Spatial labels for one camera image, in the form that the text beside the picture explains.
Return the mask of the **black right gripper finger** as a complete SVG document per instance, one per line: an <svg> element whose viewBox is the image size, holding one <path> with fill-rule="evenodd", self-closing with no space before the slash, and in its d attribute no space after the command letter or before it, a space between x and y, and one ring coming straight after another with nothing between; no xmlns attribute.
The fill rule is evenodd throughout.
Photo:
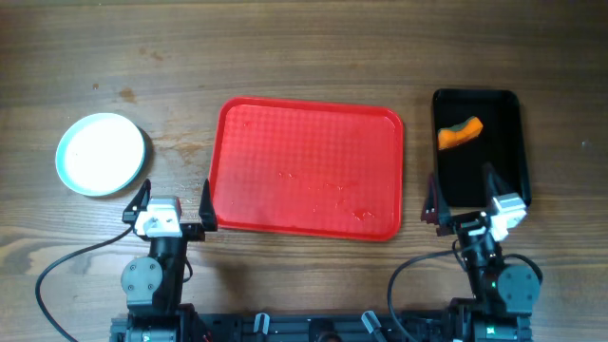
<svg viewBox="0 0 608 342"><path fill-rule="evenodd" d="M516 194L516 191L499 175L490 162L486 162L482 166L482 170L484 193L487 202L491 202L493 198L500 196Z"/></svg>
<svg viewBox="0 0 608 342"><path fill-rule="evenodd" d="M447 202L438 178L433 173L427 179L427 197L422 208L421 221L438 226L446 226L451 221Z"/></svg>

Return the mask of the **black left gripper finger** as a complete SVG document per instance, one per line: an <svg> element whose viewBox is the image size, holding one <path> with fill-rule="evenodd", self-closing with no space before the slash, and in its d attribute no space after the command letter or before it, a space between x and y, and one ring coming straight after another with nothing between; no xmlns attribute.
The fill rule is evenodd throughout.
<svg viewBox="0 0 608 342"><path fill-rule="evenodd" d="M206 179L202 186L199 218L204 232L216 232L219 228L218 218L211 198L210 181Z"/></svg>
<svg viewBox="0 0 608 342"><path fill-rule="evenodd" d="M146 210L147 204L150 200L150 191L151 181L150 179L146 179L133 200L130 201L123 210L123 223L134 224L136 222L140 212Z"/></svg>

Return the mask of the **light blue plate front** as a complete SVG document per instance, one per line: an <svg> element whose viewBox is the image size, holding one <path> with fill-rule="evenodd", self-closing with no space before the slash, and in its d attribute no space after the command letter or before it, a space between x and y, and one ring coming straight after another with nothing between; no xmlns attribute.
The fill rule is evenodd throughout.
<svg viewBox="0 0 608 342"><path fill-rule="evenodd" d="M126 117L96 113L74 123L59 141L55 166L70 190L88 197L116 193L143 169L146 142Z"/></svg>

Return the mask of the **orange sponge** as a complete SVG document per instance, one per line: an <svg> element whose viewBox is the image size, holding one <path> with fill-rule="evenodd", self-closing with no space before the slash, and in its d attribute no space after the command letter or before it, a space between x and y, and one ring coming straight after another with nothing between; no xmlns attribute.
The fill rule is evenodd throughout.
<svg viewBox="0 0 608 342"><path fill-rule="evenodd" d="M463 123L445 127L438 130L437 147L446 150L476 139L484 129L484 124L475 116Z"/></svg>

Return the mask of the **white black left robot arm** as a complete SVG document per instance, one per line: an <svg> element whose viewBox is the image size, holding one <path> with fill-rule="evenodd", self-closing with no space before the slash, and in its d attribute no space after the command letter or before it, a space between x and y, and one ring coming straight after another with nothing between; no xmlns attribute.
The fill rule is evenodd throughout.
<svg viewBox="0 0 608 342"><path fill-rule="evenodd" d="M127 317L111 322L110 339L119 342L209 342L213 339L192 304L183 304L185 272L191 241L205 240L218 229L210 184L202 187L199 222L181 221L181 202L175 196L153 197L146 180L123 211L123 222L150 243L147 256L130 261L121 285L126 294Z"/></svg>

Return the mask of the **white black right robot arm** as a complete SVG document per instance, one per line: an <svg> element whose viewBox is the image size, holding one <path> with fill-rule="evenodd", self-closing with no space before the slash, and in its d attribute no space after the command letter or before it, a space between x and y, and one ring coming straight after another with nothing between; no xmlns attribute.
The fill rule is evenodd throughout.
<svg viewBox="0 0 608 342"><path fill-rule="evenodd" d="M467 274L471 298L454 298L441 313L444 341L530 341L530 317L543 274L530 258L505 255L500 245L527 214L520 195L495 168L483 166L485 209L452 215L439 179L428 178L421 220L439 237L454 235L450 252Z"/></svg>

